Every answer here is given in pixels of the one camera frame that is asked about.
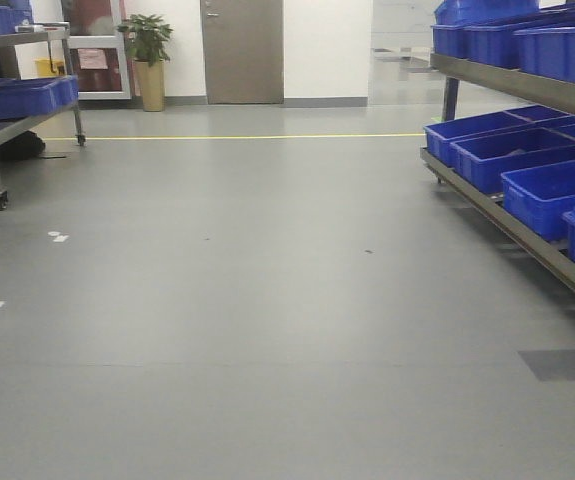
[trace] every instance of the gray metal door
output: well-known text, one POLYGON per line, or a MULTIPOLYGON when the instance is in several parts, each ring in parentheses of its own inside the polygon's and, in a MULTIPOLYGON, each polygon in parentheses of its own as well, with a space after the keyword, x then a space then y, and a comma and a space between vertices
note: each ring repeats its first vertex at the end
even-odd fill
POLYGON ((282 0, 201 0, 209 103, 283 103, 282 0))

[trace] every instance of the shelf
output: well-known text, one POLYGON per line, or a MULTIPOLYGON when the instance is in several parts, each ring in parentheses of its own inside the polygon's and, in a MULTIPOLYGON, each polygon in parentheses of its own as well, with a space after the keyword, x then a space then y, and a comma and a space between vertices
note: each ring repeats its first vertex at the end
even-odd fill
POLYGON ((432 54, 431 66, 447 77, 475 83, 575 115, 575 83, 439 54, 432 54))
POLYGON ((575 263, 560 252, 556 246, 546 242, 529 227, 507 213, 496 200, 479 192, 476 187, 447 167, 423 148, 421 158, 438 178, 450 185, 469 201, 480 213, 529 252, 545 268, 575 292, 575 263))
POLYGON ((22 45, 25 43, 47 42, 52 40, 65 40, 69 38, 69 31, 48 30, 36 33, 12 33, 10 35, 0 35, 0 48, 22 45))
POLYGON ((35 115, 33 117, 26 117, 22 120, 16 120, 14 122, 0 122, 0 145, 3 143, 11 140, 12 138, 17 137, 23 132, 27 130, 31 130, 32 128, 40 125, 46 120, 49 120, 56 115, 60 115, 63 112, 73 109, 78 102, 70 103, 69 105, 65 105, 64 107, 60 107, 53 112, 47 113, 45 115, 35 115))

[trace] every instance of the wheel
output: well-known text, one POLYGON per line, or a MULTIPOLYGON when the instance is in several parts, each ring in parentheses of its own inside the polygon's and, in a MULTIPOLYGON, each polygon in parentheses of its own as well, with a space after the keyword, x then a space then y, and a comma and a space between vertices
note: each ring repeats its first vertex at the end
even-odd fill
POLYGON ((5 197, 6 195, 4 193, 0 194, 0 212, 7 208, 7 199, 5 197))

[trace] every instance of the gray baseboard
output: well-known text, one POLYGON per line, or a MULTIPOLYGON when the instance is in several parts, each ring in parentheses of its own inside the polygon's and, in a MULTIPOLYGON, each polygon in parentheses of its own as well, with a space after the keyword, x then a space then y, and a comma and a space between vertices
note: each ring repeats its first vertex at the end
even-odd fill
POLYGON ((367 97, 286 98, 286 108, 366 107, 367 97))
MULTIPOLYGON (((80 100, 80 108, 83 110, 120 110, 140 109, 142 100, 134 97, 128 100, 80 100)), ((207 105, 205 95, 195 97, 165 97, 165 105, 175 107, 179 105, 207 105)))
POLYGON ((193 97, 167 97, 167 105, 207 105, 207 95, 196 95, 193 97))

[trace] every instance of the gold planter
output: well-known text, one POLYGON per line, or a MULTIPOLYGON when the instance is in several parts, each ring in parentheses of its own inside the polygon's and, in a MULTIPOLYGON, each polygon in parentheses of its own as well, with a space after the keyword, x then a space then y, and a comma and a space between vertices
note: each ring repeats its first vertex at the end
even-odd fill
POLYGON ((165 74, 163 62, 149 66, 147 62, 136 64, 136 78, 146 112, 161 112, 165 109, 165 74))

